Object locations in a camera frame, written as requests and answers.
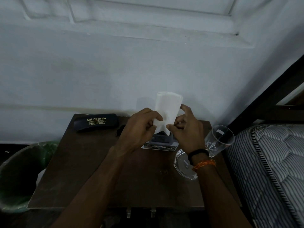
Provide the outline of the clear drinking glass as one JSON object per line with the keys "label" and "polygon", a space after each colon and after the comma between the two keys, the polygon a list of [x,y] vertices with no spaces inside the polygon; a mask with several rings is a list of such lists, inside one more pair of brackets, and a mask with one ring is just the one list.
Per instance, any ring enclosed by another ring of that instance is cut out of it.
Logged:
{"label": "clear drinking glass", "polygon": [[205,137],[206,150],[209,157],[217,154],[232,145],[235,141],[233,132],[223,125],[215,125]]}

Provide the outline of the person's right hand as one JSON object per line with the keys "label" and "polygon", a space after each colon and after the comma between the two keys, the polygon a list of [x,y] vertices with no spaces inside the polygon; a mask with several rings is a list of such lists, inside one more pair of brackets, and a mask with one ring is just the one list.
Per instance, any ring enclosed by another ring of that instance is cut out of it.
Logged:
{"label": "person's right hand", "polygon": [[177,139],[186,154],[205,149],[203,124],[196,119],[190,107],[181,104],[180,109],[184,114],[178,116],[173,124],[167,124],[166,128]]}

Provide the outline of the striped quilted mattress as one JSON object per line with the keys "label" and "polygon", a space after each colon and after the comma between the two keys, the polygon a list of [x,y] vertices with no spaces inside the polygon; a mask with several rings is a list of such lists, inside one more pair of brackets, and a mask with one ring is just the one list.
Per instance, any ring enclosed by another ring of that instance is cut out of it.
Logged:
{"label": "striped quilted mattress", "polygon": [[304,125],[249,127],[226,155],[256,228],[304,228]]}

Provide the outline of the person's right forearm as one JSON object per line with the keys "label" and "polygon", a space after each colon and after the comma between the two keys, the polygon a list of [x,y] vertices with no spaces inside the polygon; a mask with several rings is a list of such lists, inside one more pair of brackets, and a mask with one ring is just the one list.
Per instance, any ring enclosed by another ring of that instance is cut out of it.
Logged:
{"label": "person's right forearm", "polygon": [[218,172],[215,161],[199,161],[193,166],[198,176],[211,228],[253,228]]}

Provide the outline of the person's left hand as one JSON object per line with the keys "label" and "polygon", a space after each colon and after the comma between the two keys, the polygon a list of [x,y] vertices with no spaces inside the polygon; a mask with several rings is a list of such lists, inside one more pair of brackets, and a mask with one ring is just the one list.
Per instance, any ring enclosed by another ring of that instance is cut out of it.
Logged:
{"label": "person's left hand", "polygon": [[133,114],[127,121],[115,148],[123,153],[131,153],[149,141],[156,130],[153,121],[148,121],[150,108],[144,108]]}

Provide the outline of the black spectacle case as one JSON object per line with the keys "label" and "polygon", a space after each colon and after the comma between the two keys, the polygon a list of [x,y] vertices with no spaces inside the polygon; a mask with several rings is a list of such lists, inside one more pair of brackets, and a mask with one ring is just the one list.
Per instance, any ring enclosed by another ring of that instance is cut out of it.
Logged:
{"label": "black spectacle case", "polygon": [[73,122],[73,128],[77,132],[115,129],[118,126],[119,118],[116,114],[85,115],[75,119]]}

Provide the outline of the clear glass ashtray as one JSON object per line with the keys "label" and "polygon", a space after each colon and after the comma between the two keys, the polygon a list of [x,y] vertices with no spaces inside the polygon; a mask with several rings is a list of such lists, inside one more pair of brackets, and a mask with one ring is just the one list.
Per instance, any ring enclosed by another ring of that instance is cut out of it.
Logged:
{"label": "clear glass ashtray", "polygon": [[190,164],[187,154],[182,149],[178,150],[175,155],[174,167],[176,168],[177,172],[184,178],[190,180],[197,179],[197,174],[192,170],[193,166]]}

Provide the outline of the printed card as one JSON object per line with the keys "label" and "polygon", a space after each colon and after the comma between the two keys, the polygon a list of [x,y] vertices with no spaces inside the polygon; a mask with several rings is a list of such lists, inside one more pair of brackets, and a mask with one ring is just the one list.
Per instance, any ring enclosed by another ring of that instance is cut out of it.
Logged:
{"label": "printed card", "polygon": [[179,146],[178,142],[173,142],[172,144],[147,142],[142,146],[142,149],[153,149],[153,150],[174,152],[178,148],[178,146]]}

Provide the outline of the black wristband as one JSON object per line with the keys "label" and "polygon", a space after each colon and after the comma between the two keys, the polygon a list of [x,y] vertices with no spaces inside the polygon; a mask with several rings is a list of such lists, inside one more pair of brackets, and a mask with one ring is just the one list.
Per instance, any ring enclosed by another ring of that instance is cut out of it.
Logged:
{"label": "black wristband", "polygon": [[209,153],[205,149],[197,149],[188,154],[188,161],[190,165],[195,166],[199,161],[207,161],[209,160]]}

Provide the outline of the dustbin with green liner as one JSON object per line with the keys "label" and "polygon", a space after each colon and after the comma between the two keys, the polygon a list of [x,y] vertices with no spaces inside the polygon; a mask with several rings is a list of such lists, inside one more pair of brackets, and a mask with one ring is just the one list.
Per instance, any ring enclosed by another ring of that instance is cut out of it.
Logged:
{"label": "dustbin with green liner", "polygon": [[47,168],[58,145],[59,141],[28,145],[0,165],[0,211],[22,213],[28,210],[38,175]]}

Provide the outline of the white paper tissue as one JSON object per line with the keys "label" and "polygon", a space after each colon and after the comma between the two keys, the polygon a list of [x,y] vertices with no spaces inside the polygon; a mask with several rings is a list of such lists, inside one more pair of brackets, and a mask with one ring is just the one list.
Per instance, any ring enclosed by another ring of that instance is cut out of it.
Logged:
{"label": "white paper tissue", "polygon": [[154,134],[164,132],[167,136],[170,135],[170,131],[166,126],[168,124],[174,124],[182,101],[183,96],[179,94],[173,92],[157,92],[155,111],[162,116],[163,120],[153,120],[153,125],[157,127]]}

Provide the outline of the black bed frame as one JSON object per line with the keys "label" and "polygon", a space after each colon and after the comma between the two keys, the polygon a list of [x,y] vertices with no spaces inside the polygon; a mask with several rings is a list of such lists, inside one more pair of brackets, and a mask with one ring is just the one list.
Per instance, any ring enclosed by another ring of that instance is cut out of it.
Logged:
{"label": "black bed frame", "polygon": [[304,124],[304,55],[257,97],[228,126],[235,134],[256,120]]}

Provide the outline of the small black box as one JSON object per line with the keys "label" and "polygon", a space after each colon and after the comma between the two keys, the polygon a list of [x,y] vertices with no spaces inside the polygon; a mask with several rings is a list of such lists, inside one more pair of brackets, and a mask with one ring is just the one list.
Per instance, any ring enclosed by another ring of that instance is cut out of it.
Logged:
{"label": "small black box", "polygon": [[164,131],[161,131],[152,136],[151,142],[157,144],[164,143],[170,145],[174,142],[174,137],[170,132],[169,135],[167,135]]}

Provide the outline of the person's left forearm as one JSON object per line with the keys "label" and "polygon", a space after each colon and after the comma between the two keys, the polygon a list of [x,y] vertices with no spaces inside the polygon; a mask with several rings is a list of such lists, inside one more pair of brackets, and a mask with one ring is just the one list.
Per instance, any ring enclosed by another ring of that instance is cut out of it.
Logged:
{"label": "person's left forearm", "polygon": [[104,213],[129,155],[138,148],[117,142],[50,228],[100,228]]}

